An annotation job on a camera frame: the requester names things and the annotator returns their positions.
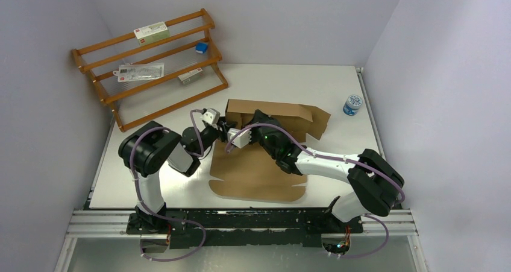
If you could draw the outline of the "brown cardboard box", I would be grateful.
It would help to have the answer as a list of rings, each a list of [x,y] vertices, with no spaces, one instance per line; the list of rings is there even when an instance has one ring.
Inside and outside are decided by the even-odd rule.
[[[276,119],[300,143],[307,135],[320,139],[331,117],[316,106],[239,99],[228,100],[225,115],[227,122],[235,122],[241,129],[254,122],[256,110]],[[290,203],[305,194],[307,176],[284,172],[258,142],[230,153],[225,147],[224,142],[217,141],[212,156],[208,184],[216,195]]]

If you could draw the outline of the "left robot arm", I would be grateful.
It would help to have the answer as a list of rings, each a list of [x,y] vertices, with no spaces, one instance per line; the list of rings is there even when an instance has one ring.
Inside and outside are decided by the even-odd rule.
[[[178,134],[150,121],[122,141],[118,155],[132,172],[138,200],[127,233],[159,233],[167,228],[169,220],[159,176],[161,167],[167,163],[178,173],[192,176],[207,149],[218,139],[225,142],[229,129],[235,126],[235,122],[222,116],[215,125],[206,124],[202,131],[188,127]]]

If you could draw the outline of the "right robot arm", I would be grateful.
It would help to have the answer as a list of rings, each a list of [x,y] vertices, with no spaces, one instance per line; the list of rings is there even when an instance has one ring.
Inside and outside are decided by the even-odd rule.
[[[282,171],[322,176],[351,186],[351,192],[336,196],[329,205],[325,225],[332,232],[340,232],[350,220],[367,213],[388,216],[402,194],[404,179],[372,149],[353,155],[314,150],[300,144],[261,110],[255,111],[246,127],[250,143],[260,144]]]

